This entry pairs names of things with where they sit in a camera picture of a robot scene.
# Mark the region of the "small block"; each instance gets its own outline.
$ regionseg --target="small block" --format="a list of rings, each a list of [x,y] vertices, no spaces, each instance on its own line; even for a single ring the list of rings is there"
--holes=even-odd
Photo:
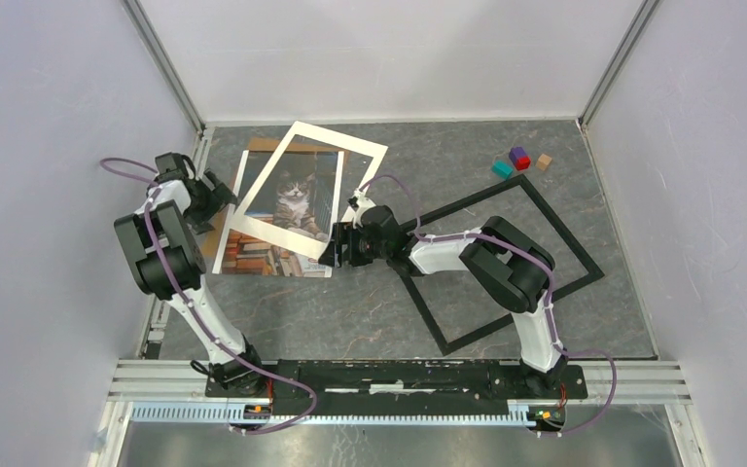
[[[522,158],[527,158],[528,155],[525,153],[525,150],[522,149],[522,146],[515,146],[511,148],[510,153],[508,153],[508,159],[511,160],[511,162],[516,165],[516,162],[519,161]]]
[[[164,341],[164,331],[151,331],[147,335],[148,341]]]
[[[519,158],[514,163],[514,167],[516,167],[517,170],[525,170],[528,168],[528,166],[531,165],[531,160],[528,158],[528,156],[525,156],[524,158]]]
[[[545,169],[549,168],[550,163],[551,158],[549,156],[546,156],[545,154],[541,154],[540,158],[537,159],[537,168],[545,171]]]
[[[508,180],[508,178],[514,172],[514,169],[511,168],[510,165],[502,161],[497,161],[494,163],[494,165],[491,166],[491,171],[499,175],[499,177],[503,180]]]

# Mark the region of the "cable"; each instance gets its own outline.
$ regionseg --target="cable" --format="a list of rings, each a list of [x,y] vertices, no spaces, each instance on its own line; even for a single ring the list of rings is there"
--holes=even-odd
[[[139,166],[141,168],[146,168],[146,169],[150,170],[153,173],[159,173],[156,169],[150,167],[149,165],[147,165],[145,163],[134,161],[132,159],[125,159],[125,158],[104,158],[104,159],[102,159],[101,161],[98,162],[98,164],[101,165],[101,168],[107,170],[110,173],[114,173],[116,175],[119,175],[120,177],[129,178],[129,179],[132,179],[132,180],[138,180],[140,182],[144,182],[144,183],[150,185],[152,188],[155,188],[158,185],[155,181],[147,179],[147,178],[144,178],[142,176],[134,175],[132,173],[127,173],[127,172],[122,172],[120,170],[116,170],[115,168],[113,168],[110,165],[108,165],[107,162],[125,162],[125,163],[129,163],[131,165]]]
[[[565,422],[563,422],[562,425],[557,425],[556,423],[554,423],[554,422],[552,422],[550,420],[546,420],[546,419],[543,419],[543,423],[546,423],[548,426],[556,428],[557,430],[562,430],[562,427],[565,424]]]
[[[391,175],[389,173],[382,173],[379,175],[376,175],[372,179],[368,180],[364,184],[362,184],[359,187],[359,191],[364,191],[367,189],[371,183],[375,182],[376,180],[381,180],[383,178],[389,178],[396,182],[397,185],[402,189],[403,192],[405,192],[405,195],[408,197],[410,201],[410,206],[413,208],[413,216],[416,218],[416,227],[413,230],[413,235],[419,240],[419,241],[425,241],[425,242],[439,242],[439,241],[456,241],[461,240],[463,237],[465,238],[476,238],[484,241],[491,242],[495,245],[498,245],[502,248],[505,248],[508,251],[511,251],[514,254],[519,255],[520,257],[530,261],[534,264],[537,268],[540,268],[543,270],[543,272],[548,276],[549,278],[549,286],[546,290],[546,295],[543,299],[543,305],[545,305],[545,313],[546,313],[546,321],[549,325],[549,334],[551,335],[551,344],[553,345],[553,348],[556,349],[561,355],[565,356],[567,359],[572,358],[580,358],[580,357],[588,357],[588,356],[603,356],[606,360],[608,360],[609,365],[611,365],[611,391],[609,391],[608,398],[606,399],[606,402],[603,404],[603,407],[600,408],[599,412],[595,414],[590,420],[586,421],[585,423],[581,423],[580,425],[575,426],[574,428],[562,431],[560,433],[548,433],[548,432],[538,432],[539,435],[545,435],[545,436],[554,436],[554,437],[561,437],[564,435],[568,435],[570,433],[575,433],[577,431],[584,430],[591,426],[593,423],[596,423],[597,420],[600,419],[600,417],[608,411],[609,407],[611,407],[611,403],[614,400],[614,394],[617,390],[617,366],[614,363],[614,358],[611,357],[611,355],[608,354],[608,352],[605,352],[603,350],[599,350],[596,348],[589,349],[589,350],[583,350],[579,352],[568,352],[564,348],[562,348],[561,345],[557,345],[558,341],[558,334],[556,332],[556,324],[554,323],[553,318],[553,303],[551,302],[551,297],[553,296],[553,289],[554,289],[554,275],[553,271],[546,266],[543,262],[540,260],[534,258],[530,254],[528,254],[525,251],[522,251],[521,249],[511,245],[510,243],[503,241],[499,238],[495,238],[490,235],[485,235],[482,233],[466,233],[463,235],[462,233],[454,233],[450,235],[440,235],[435,236],[433,238],[428,238],[425,235],[419,233],[419,227],[421,226],[420,223],[420,216],[419,216],[419,205],[417,204],[416,198],[413,197],[413,194],[410,192],[410,189],[395,175]]]
[[[198,360],[191,360],[191,368],[201,375],[205,375],[206,377],[210,377],[210,372],[207,370],[207,367],[201,364]]]
[[[565,383],[561,382],[559,384],[559,403],[557,404],[556,409],[558,411],[562,410],[566,403],[568,403],[568,396],[565,393]]]
[[[188,157],[186,154],[182,155],[182,161],[185,162],[185,165],[191,170],[193,175],[191,175],[191,178],[196,178],[196,165],[193,163],[193,160]]]
[[[304,390],[310,395],[310,399],[311,399],[310,406],[304,412],[300,413],[299,415],[296,415],[293,418],[289,420],[285,420],[279,424],[270,426],[269,428],[263,428],[259,430],[253,430],[253,431],[247,431],[245,429],[242,429],[241,434],[242,435],[265,435],[268,433],[274,433],[274,432],[283,430],[293,425],[297,421],[313,413],[313,410],[316,408],[317,395],[316,395],[316,391],[311,389],[310,386],[303,384],[299,381],[293,380],[293,379],[287,379],[285,377],[281,377],[280,375],[277,375],[275,373],[272,373],[265,369],[257,367],[256,365],[240,357],[239,354],[234,352],[228,346],[221,343],[220,340],[213,335],[213,333],[210,331],[210,329],[207,327],[204,321],[201,320],[201,316],[198,315],[194,302],[190,299],[190,297],[187,296],[187,294],[185,294],[185,292],[182,290],[181,286],[179,285],[179,281],[178,279],[176,279],[176,274],[173,273],[173,269],[170,267],[170,264],[167,262],[167,258],[164,255],[164,250],[161,248],[161,245],[159,243],[159,236],[156,234],[156,229],[154,229],[153,227],[153,220],[151,220],[150,218],[150,212],[151,212],[151,209],[153,208],[153,201],[156,199],[156,197],[161,192],[161,187],[159,185],[156,185],[155,182],[151,180],[147,180],[143,177],[139,177],[137,175],[132,175],[126,172],[121,172],[113,168],[110,168],[106,165],[106,162],[127,162],[127,163],[132,163],[134,165],[138,165],[144,168],[148,168],[153,171],[155,170],[141,162],[126,160],[126,159],[121,159],[121,158],[107,158],[107,159],[101,160],[101,162],[99,163],[102,166],[102,168],[104,168],[105,170],[111,173],[115,173],[116,175],[121,175],[123,177],[131,178],[133,180],[139,180],[139,181],[147,183],[148,185],[155,186],[155,188],[150,192],[150,195],[148,196],[144,204],[145,228],[147,229],[147,233],[150,236],[154,249],[156,250],[156,255],[159,257],[161,266],[164,268],[164,274],[167,276],[167,280],[170,282],[170,285],[173,286],[173,290],[175,290],[176,293],[179,295],[179,297],[182,299],[182,302],[184,302],[184,304],[188,307],[188,310],[190,311],[191,316],[193,317],[196,324],[198,324],[198,327],[199,329],[201,329],[202,333],[210,341],[212,341],[217,347],[219,347],[219,349],[227,353],[230,357],[232,357],[234,360],[239,362],[239,364],[246,367],[247,369],[255,373],[258,373],[264,377],[269,377],[271,379],[276,379],[277,381],[283,382],[285,384],[296,386],[299,389]]]

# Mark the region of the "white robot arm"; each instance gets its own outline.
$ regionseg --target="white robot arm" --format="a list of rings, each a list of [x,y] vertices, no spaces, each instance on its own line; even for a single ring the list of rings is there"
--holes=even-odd
[[[204,179],[191,175],[180,155],[159,156],[156,164],[159,175],[144,204],[114,223],[133,278],[142,292],[165,300],[185,318],[207,350],[206,372],[211,378],[223,389],[255,393],[261,389],[262,379],[234,361],[233,355],[257,367],[262,362],[210,293],[204,279],[204,259],[190,230],[209,230],[208,220],[225,205],[235,203],[235,195],[209,171]],[[144,217],[147,211],[149,222]],[[155,251],[153,237],[158,239],[169,268]]]
[[[523,364],[542,375],[561,370],[565,358],[557,348],[562,343],[551,337],[546,313],[551,306],[546,303],[548,276],[518,254],[506,256],[509,249],[497,243],[523,250],[553,269],[553,258],[545,249],[499,217],[462,233],[413,236],[402,231],[389,207],[375,205],[362,191],[354,195],[354,218],[334,226],[320,263],[363,266],[384,259],[397,273],[411,276],[468,270],[499,305],[514,314]]]

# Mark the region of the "cat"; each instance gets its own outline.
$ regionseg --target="cat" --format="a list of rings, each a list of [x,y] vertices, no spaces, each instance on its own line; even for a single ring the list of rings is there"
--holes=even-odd
[[[328,241],[328,235],[316,225],[313,209],[310,208],[310,192],[315,180],[315,173],[296,177],[290,171],[282,170],[276,185],[273,225],[319,241]]]

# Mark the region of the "teal cube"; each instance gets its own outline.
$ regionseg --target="teal cube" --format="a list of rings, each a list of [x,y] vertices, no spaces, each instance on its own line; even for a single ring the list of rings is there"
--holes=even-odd
[[[502,161],[497,161],[491,167],[491,171],[499,175],[503,180],[508,180],[511,174],[514,173],[514,168]]]

